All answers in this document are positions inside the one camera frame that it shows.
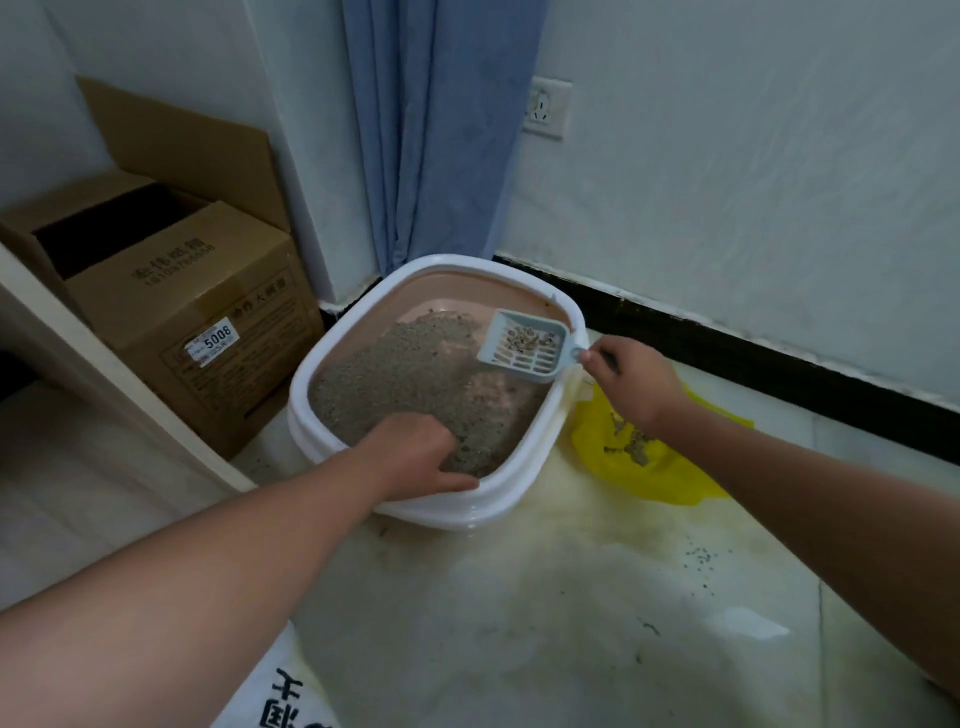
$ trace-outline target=blue curtain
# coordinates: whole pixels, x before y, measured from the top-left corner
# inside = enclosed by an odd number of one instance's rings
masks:
[[[380,272],[490,257],[547,0],[343,0]]]

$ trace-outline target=electrical outlet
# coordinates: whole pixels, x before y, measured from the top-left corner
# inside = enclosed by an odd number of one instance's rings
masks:
[[[534,76],[530,82],[530,101],[523,117],[523,130],[551,139],[563,139],[572,88],[569,81]]]

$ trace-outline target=litter box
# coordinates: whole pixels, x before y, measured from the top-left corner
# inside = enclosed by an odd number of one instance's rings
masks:
[[[314,463],[347,446],[324,426],[308,400],[317,372],[373,343],[398,321],[431,309],[467,313],[486,333],[497,308],[544,316],[570,329],[577,346],[589,346],[584,315],[552,285],[500,263],[466,255],[428,255],[393,272],[360,299],[303,359],[290,385],[287,422],[294,442]],[[510,456],[480,487],[380,505],[376,510],[433,528],[475,528],[503,515],[533,483],[577,399],[583,370],[569,367],[553,382],[540,410]]]

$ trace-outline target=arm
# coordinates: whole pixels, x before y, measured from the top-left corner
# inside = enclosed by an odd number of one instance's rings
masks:
[[[475,488],[453,436],[387,418],[316,469],[220,503],[0,615],[10,725],[207,726],[382,500]]]
[[[695,463],[941,685],[960,695],[960,499],[742,427],[670,363],[608,336],[581,359],[617,412]]]

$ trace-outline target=litter scoop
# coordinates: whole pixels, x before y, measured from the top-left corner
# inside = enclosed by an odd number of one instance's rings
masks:
[[[576,364],[583,350],[574,344],[570,329],[559,321],[498,308],[477,359],[543,384]],[[601,353],[616,371],[613,355]]]

